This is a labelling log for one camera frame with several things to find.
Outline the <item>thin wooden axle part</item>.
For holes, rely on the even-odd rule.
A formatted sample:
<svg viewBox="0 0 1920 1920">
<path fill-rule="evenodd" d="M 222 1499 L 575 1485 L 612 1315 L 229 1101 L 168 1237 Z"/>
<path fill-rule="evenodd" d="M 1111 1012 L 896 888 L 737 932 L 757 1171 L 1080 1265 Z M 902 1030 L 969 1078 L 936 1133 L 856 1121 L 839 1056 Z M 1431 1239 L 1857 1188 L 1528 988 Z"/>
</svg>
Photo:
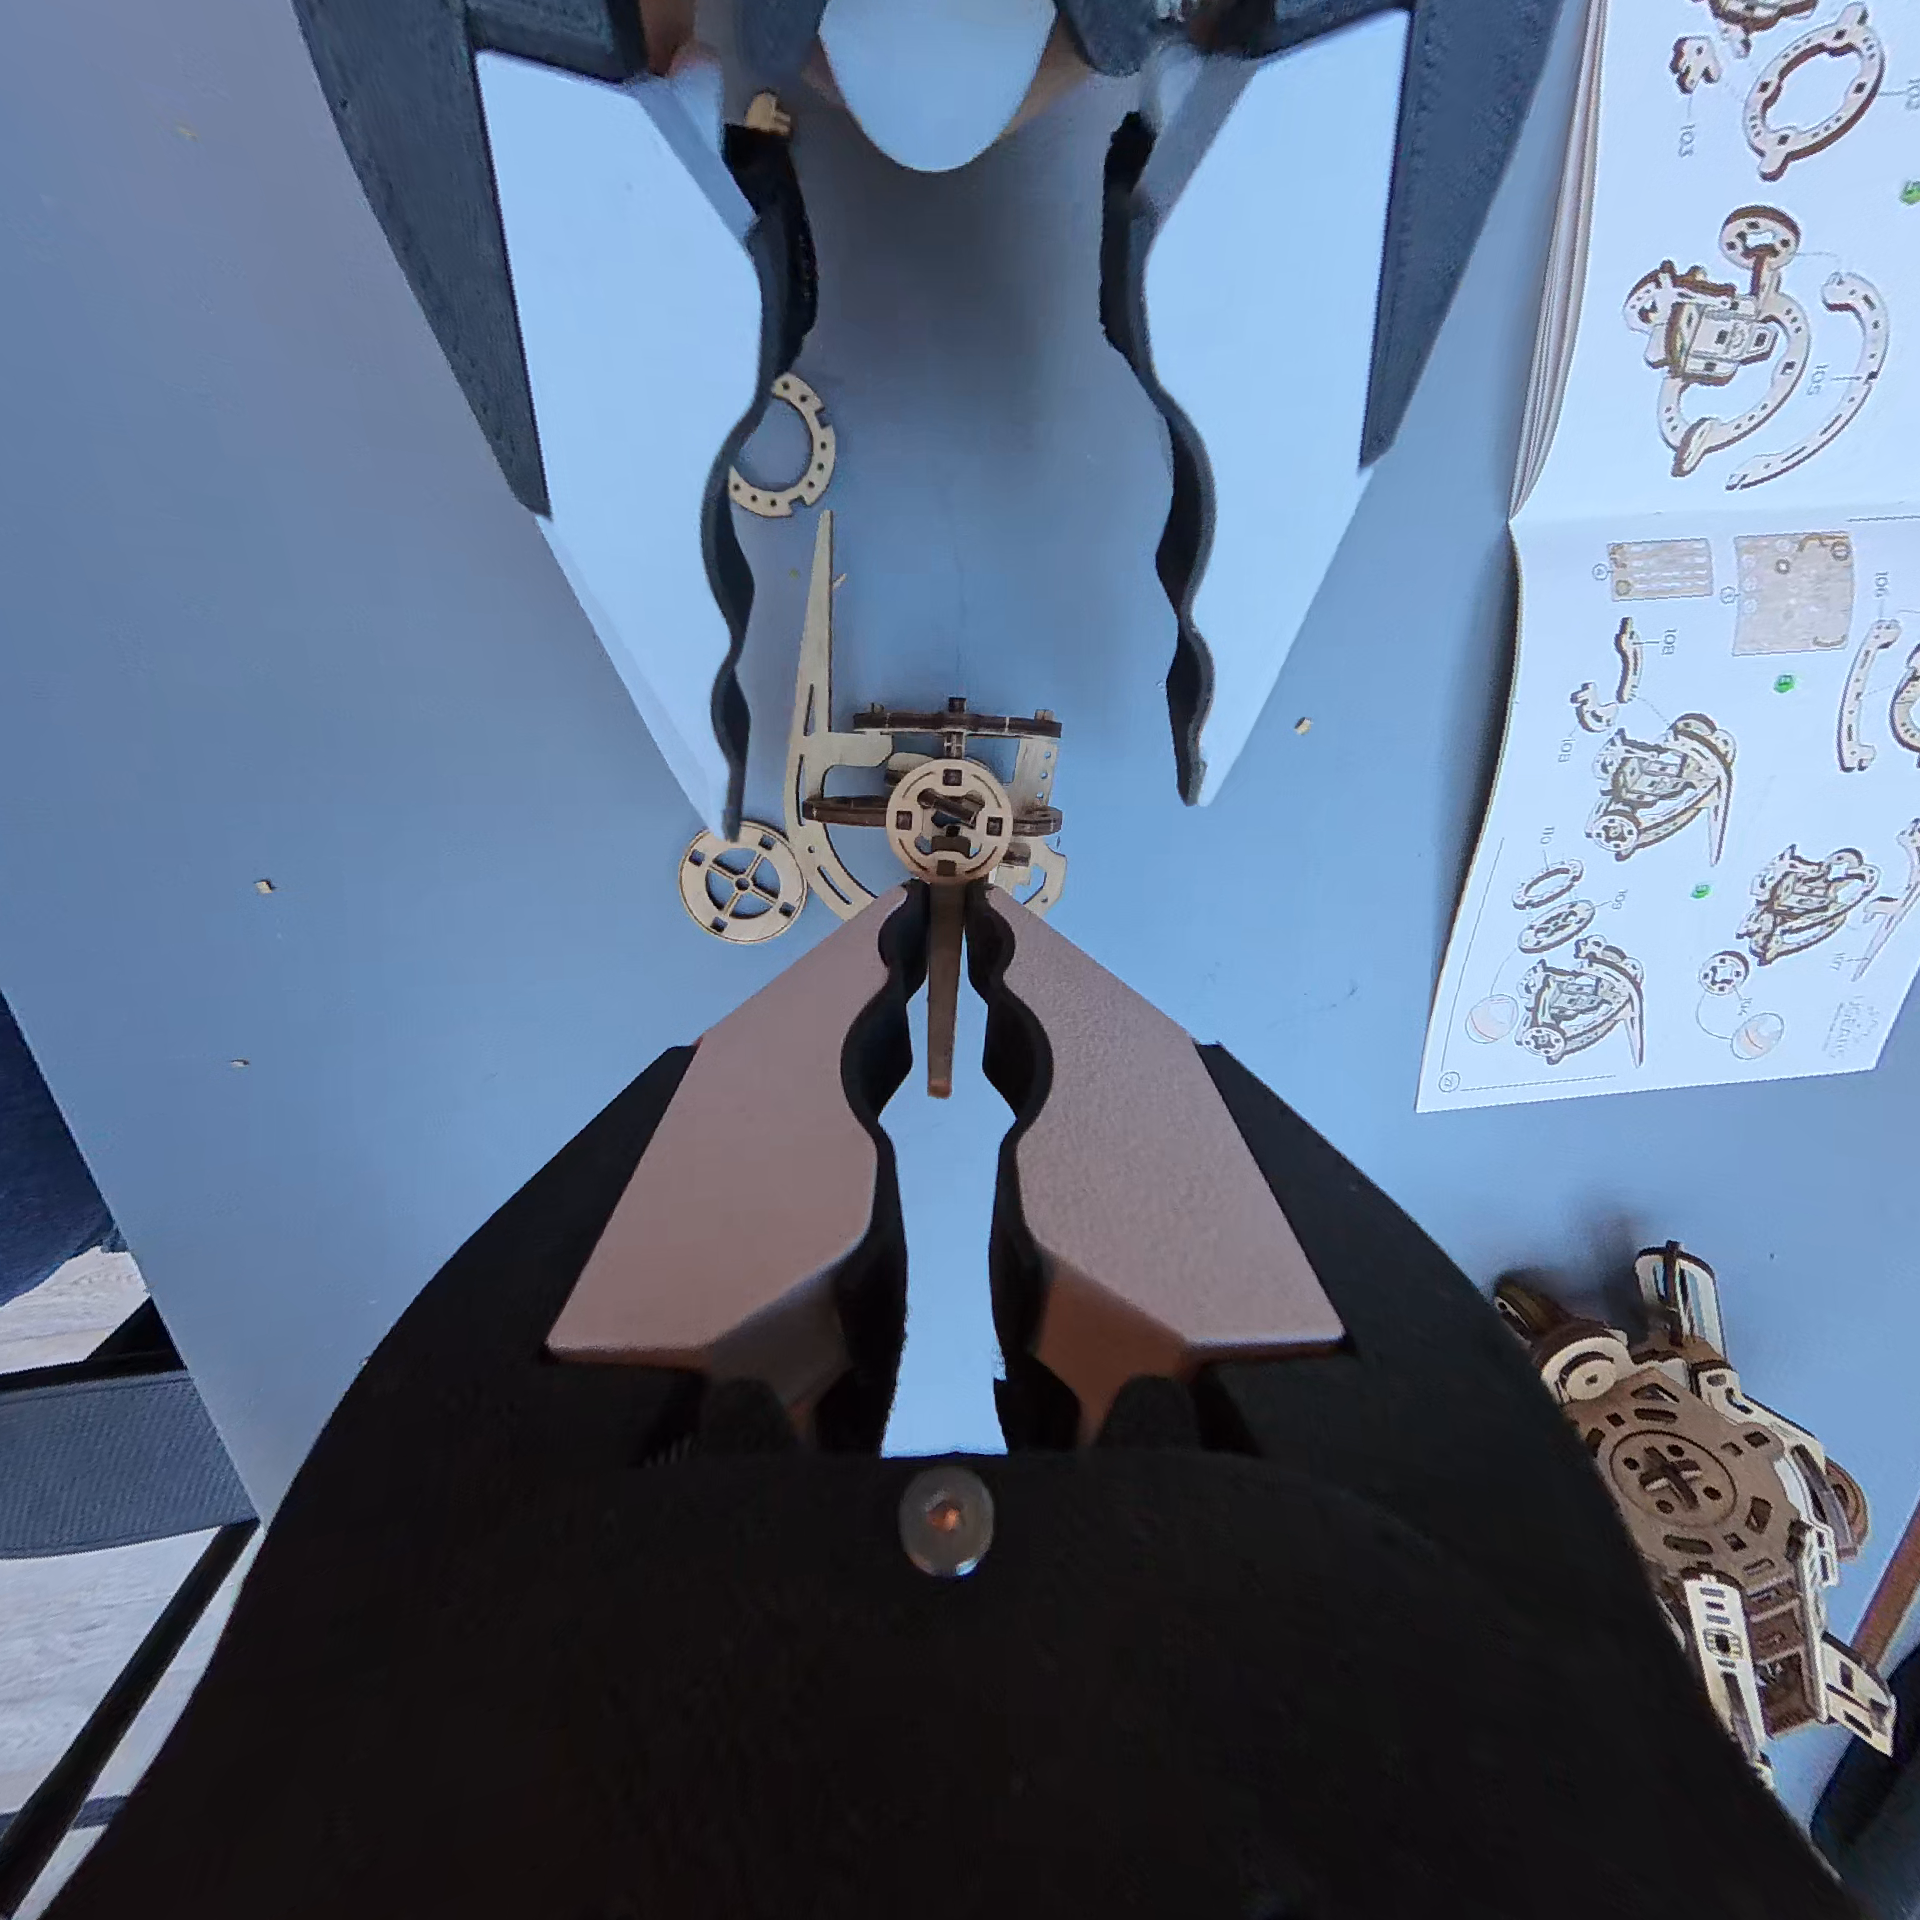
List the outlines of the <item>thin wooden axle part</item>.
<svg viewBox="0 0 1920 1920">
<path fill-rule="evenodd" d="M 928 1048 L 926 1086 L 929 1096 L 953 1093 L 953 1046 L 958 992 L 964 973 L 964 940 L 969 915 L 969 886 L 942 863 L 928 885 Z"/>
</svg>

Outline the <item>instruction booklet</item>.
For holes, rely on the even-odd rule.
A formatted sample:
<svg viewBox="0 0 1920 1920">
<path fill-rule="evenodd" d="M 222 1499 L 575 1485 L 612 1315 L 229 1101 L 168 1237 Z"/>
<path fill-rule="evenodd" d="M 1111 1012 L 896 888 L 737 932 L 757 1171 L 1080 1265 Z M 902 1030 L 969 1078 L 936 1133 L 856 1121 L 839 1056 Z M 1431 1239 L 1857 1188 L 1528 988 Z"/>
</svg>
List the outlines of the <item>instruction booklet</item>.
<svg viewBox="0 0 1920 1920">
<path fill-rule="evenodd" d="M 1420 1112 L 1880 1056 L 1917 936 L 1916 35 L 1589 6 Z"/>
</svg>

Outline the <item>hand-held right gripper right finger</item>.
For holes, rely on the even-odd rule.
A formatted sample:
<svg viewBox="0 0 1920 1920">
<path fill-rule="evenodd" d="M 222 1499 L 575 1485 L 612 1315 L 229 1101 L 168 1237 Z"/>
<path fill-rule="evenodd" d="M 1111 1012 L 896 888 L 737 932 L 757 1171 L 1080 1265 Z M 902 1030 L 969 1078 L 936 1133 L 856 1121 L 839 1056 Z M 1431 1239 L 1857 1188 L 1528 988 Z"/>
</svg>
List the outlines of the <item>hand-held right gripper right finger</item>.
<svg viewBox="0 0 1920 1920">
<path fill-rule="evenodd" d="M 1192 1037 L 1002 892 L 966 910 L 1008 1448 L 1096 1439 L 1124 1385 L 1333 1353 L 1345 1331 Z"/>
</svg>

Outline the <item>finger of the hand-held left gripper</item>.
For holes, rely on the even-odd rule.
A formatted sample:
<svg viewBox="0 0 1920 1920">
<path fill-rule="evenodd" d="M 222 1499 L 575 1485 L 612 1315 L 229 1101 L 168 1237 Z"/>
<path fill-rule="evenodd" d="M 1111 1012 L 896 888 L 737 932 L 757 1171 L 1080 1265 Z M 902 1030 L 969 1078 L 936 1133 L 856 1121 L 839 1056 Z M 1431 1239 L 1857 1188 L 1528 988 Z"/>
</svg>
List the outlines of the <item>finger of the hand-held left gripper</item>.
<svg viewBox="0 0 1920 1920">
<path fill-rule="evenodd" d="M 496 203 L 544 463 L 541 531 L 703 825 L 737 822 L 751 568 L 728 468 L 770 365 L 722 65 L 589 80 L 481 52 Z"/>
<path fill-rule="evenodd" d="M 1367 486 L 1402 41 L 1180 41 L 1109 148 L 1098 317 L 1167 433 L 1174 777 L 1209 805 Z"/>
</svg>

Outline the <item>small wooden spoked wheel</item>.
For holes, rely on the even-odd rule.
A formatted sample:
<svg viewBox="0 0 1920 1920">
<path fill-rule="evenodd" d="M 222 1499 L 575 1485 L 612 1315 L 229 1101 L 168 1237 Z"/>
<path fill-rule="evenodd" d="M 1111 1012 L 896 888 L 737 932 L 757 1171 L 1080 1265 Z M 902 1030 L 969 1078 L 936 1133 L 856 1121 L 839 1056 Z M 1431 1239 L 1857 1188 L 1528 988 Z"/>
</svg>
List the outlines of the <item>small wooden spoked wheel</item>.
<svg viewBox="0 0 1920 1920">
<path fill-rule="evenodd" d="M 765 943 L 785 932 L 808 901 L 800 860 L 783 835 L 745 821 L 737 837 L 700 829 L 679 862 L 679 899 L 692 924 L 725 943 Z"/>
</svg>

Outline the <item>finished wooden model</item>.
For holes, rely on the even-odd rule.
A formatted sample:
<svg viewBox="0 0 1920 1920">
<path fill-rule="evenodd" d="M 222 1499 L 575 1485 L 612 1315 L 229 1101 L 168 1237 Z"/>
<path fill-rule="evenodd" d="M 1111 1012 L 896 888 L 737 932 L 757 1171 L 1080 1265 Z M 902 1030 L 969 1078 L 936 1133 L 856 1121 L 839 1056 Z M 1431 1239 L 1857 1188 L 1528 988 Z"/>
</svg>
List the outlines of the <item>finished wooden model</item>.
<svg viewBox="0 0 1920 1920">
<path fill-rule="evenodd" d="M 1494 1308 L 1607 1485 L 1673 1635 L 1765 1785 L 1766 1742 L 1834 1723 L 1892 1752 L 1877 1657 L 1828 1631 L 1826 1588 L 1868 1536 L 1850 1475 L 1751 1398 L 1725 1357 L 1710 1263 L 1679 1240 L 1637 1257 L 1644 1332 L 1501 1279 Z"/>
</svg>

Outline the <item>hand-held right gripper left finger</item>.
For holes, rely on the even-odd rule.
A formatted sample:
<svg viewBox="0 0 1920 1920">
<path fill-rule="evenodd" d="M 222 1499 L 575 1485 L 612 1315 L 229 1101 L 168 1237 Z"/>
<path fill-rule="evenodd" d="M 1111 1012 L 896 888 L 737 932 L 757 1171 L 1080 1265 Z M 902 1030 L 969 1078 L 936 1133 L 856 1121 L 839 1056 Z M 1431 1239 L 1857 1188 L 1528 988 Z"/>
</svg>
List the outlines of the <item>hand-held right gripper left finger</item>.
<svg viewBox="0 0 1920 1920">
<path fill-rule="evenodd" d="M 880 1110 L 918 982 L 905 883 L 702 1033 L 546 1334 L 553 1360 L 758 1381 L 815 1444 L 876 1451 L 905 1339 Z"/>
</svg>

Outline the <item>partly built wooden model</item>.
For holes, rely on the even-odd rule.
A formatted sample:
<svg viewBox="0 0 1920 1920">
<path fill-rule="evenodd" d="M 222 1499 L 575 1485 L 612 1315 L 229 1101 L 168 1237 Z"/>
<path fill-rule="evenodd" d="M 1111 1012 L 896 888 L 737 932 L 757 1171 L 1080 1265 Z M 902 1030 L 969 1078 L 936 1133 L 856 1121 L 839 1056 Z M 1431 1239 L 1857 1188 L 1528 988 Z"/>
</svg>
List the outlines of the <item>partly built wooden model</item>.
<svg viewBox="0 0 1920 1920">
<path fill-rule="evenodd" d="M 847 920 L 873 901 L 831 845 L 831 827 L 873 827 L 921 877 L 990 880 L 1044 916 L 1066 860 L 1050 838 L 1063 813 L 1049 788 L 1063 728 L 973 710 L 873 704 L 831 725 L 831 517 L 821 517 L 806 583 L 796 704 L 783 768 L 783 837 L 806 892 Z"/>
</svg>

